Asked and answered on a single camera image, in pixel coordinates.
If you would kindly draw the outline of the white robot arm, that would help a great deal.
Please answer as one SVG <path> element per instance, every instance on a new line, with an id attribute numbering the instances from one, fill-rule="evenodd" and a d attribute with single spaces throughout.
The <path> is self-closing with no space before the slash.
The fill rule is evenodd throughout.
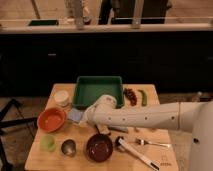
<path id="1" fill-rule="evenodd" d="M 189 171 L 213 171 L 213 101 L 117 109 L 115 98 L 103 95 L 86 109 L 83 118 L 90 124 L 190 132 Z"/>

